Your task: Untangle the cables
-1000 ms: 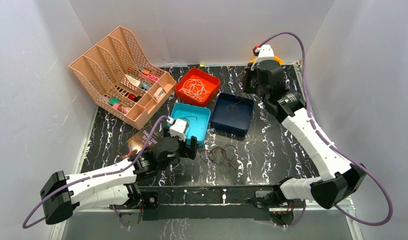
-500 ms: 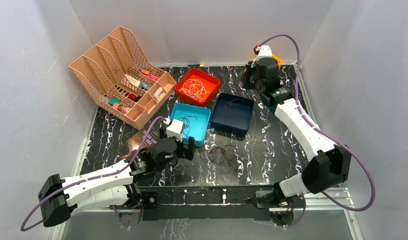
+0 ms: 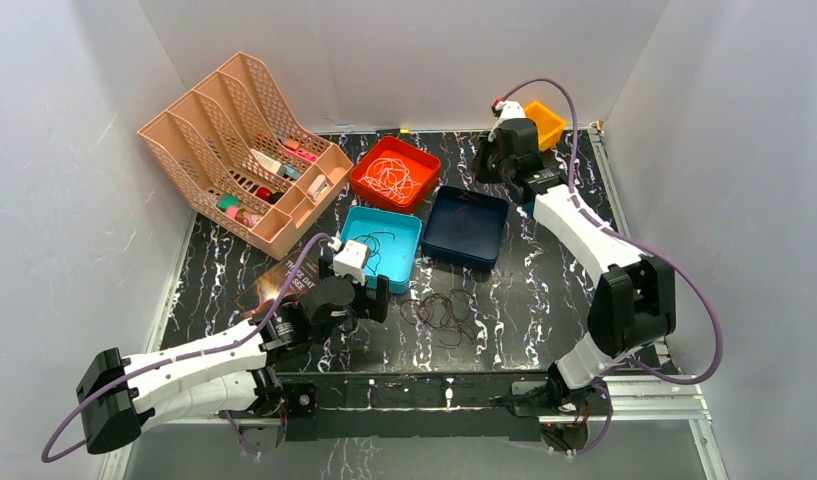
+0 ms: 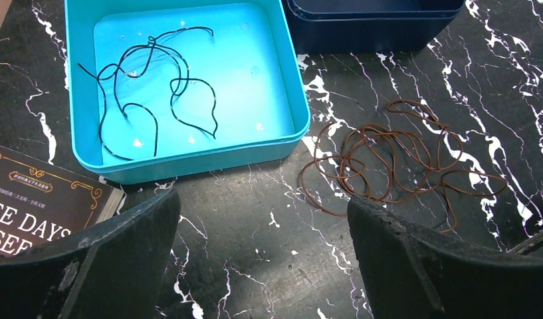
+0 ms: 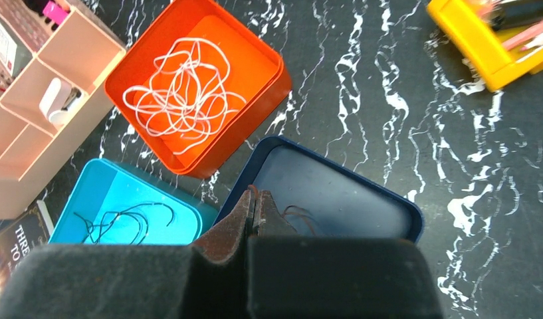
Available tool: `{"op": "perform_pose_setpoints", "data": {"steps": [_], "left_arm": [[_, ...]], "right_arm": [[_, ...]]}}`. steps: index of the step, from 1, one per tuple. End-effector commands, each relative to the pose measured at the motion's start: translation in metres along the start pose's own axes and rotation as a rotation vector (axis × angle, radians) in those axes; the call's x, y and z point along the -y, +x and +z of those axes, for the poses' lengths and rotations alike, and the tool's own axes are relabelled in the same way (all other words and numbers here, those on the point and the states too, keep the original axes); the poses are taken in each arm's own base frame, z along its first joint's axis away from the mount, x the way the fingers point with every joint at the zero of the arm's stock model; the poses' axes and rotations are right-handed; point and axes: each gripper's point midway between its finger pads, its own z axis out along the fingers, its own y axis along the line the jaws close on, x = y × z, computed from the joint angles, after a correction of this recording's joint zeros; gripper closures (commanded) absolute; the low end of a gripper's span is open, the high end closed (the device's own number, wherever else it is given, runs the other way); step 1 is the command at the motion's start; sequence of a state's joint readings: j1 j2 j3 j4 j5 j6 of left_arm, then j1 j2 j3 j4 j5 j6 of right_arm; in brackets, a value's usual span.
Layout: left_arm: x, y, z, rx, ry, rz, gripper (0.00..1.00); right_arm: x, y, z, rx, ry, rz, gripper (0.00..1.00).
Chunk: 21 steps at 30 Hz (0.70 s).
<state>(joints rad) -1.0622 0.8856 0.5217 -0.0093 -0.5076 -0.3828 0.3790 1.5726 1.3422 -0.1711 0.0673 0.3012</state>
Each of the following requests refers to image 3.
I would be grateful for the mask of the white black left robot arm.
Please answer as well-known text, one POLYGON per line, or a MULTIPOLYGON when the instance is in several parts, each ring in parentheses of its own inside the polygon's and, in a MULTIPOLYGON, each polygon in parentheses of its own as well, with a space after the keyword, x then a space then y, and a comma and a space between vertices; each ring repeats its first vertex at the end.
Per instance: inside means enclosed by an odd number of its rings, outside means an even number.
POLYGON ((76 387, 84 447, 103 454, 172 420, 221 411, 270 416, 297 388, 270 374, 276 363, 306 355, 344 323, 387 318, 390 280, 362 283, 323 262, 320 280, 219 334, 150 353, 98 353, 76 387))

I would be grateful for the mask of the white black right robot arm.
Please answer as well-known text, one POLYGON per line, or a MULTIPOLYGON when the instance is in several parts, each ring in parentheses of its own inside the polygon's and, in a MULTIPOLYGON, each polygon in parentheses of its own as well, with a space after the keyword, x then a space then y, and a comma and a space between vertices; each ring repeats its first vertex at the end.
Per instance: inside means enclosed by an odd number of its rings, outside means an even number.
POLYGON ((515 202, 530 208, 595 285, 586 333, 549 367, 543 393, 555 411, 574 413, 597 378, 674 331, 675 271, 617 239, 564 176, 544 166, 532 120, 499 121, 483 139, 472 168, 478 181, 504 185, 515 202))

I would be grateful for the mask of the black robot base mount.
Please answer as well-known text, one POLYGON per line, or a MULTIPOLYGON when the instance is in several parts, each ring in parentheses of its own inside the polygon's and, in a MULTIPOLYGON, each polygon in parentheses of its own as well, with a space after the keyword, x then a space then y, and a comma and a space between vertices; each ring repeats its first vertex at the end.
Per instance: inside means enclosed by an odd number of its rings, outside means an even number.
POLYGON ((231 407, 248 441, 266 446, 258 427, 286 442, 349 437, 500 437, 578 450, 598 435, 606 387, 568 393, 542 372, 282 374, 279 386, 231 407))

